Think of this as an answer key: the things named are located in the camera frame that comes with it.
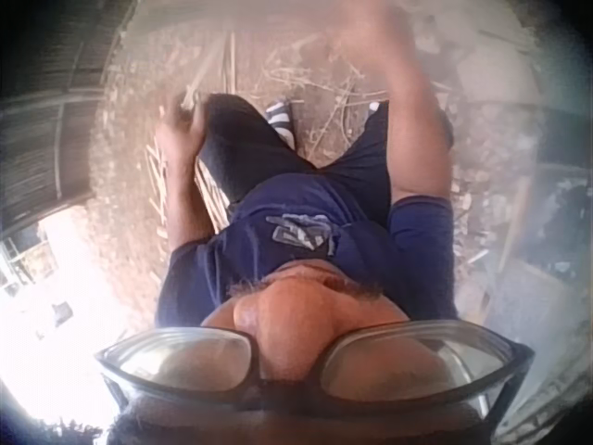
navy blue t-shirt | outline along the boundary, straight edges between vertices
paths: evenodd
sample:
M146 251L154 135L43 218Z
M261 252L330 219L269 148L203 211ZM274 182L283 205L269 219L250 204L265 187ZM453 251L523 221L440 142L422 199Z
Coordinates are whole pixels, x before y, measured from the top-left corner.
M412 320L455 318L452 238L446 199L403 199L384 228L340 184L316 174L278 175L246 196L224 231L172 253L156 322L199 326L229 299L230 286L307 259L378 286Z

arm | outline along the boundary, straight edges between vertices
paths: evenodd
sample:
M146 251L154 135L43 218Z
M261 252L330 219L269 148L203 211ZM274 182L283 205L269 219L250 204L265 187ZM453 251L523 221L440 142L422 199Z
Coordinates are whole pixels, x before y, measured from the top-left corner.
M389 93L387 169L393 203L415 195L448 198L447 136L402 14L385 0L346 1L345 6L345 49L384 76Z
M204 200L194 179L196 157L206 138L204 108L181 110L180 98L169 103L157 128L157 141L167 164L167 234L171 251L191 241L214 236Z

dark pants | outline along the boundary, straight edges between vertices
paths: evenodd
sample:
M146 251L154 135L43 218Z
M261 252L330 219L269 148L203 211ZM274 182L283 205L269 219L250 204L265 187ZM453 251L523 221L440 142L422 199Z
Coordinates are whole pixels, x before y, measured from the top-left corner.
M256 185L278 174L322 174L345 187L370 220L385 225L391 203L385 155L387 122L388 105L383 103L344 156L317 169L293 151L244 99L213 95L208 102L208 135L200 159L231 203L240 202Z

nose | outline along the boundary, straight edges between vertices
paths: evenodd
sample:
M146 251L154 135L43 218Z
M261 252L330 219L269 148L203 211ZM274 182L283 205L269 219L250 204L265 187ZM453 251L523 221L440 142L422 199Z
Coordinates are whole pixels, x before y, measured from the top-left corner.
M235 325L257 340L262 378L302 380L339 335L328 292L320 283L291 277L237 303Z

eyeglasses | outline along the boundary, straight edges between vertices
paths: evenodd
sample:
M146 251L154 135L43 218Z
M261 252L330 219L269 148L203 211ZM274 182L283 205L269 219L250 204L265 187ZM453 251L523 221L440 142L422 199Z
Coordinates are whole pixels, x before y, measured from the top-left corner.
M206 327L146 332L98 352L112 392L168 402L265 407L268 396L320 417L386 414L466 403L497 424L533 360L524 345L462 321L360 329L329 345L297 384L261 379L244 333Z

